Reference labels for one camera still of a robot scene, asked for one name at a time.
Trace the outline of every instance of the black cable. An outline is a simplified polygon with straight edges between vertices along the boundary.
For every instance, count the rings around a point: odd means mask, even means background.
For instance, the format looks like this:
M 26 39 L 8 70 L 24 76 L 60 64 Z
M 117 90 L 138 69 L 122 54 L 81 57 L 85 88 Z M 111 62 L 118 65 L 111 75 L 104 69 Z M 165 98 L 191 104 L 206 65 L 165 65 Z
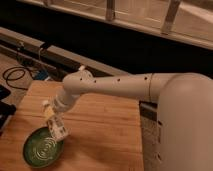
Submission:
M 16 78 L 10 78 L 11 75 L 13 75 L 15 72 L 22 72 L 22 74 Z M 2 77 L 6 81 L 6 84 L 9 87 L 15 88 L 15 89 L 20 89 L 20 90 L 28 90 L 28 88 L 13 86 L 9 83 L 10 81 L 17 81 L 17 80 L 23 78 L 25 76 L 26 72 L 28 72 L 30 77 L 33 78 L 31 70 L 26 67 L 11 67 L 3 72 Z

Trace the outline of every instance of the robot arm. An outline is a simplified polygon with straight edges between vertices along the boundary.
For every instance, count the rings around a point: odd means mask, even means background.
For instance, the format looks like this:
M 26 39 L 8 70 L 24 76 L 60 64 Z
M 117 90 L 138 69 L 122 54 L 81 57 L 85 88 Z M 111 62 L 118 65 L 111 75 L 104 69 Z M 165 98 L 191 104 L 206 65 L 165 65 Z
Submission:
M 67 111 L 95 92 L 158 103 L 158 171 L 213 170 L 213 82 L 195 73 L 95 78 L 86 70 L 67 75 L 53 100 Z
M 87 70 L 67 75 L 53 100 L 58 112 L 69 110 L 84 93 L 102 93 L 157 103 L 165 84 L 177 74 L 138 74 L 112 77 L 93 77 Z

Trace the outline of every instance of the wooden table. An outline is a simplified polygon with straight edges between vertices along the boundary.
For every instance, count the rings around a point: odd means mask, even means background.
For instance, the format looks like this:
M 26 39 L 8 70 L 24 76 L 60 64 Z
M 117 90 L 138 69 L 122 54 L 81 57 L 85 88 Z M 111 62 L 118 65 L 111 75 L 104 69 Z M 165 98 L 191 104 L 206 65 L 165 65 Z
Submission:
M 41 102 L 54 97 L 61 84 L 34 81 L 0 137 L 0 171 L 143 171 L 138 102 L 85 94 L 63 115 L 70 136 L 60 158 L 32 169 L 22 157 L 31 132 L 45 125 Z

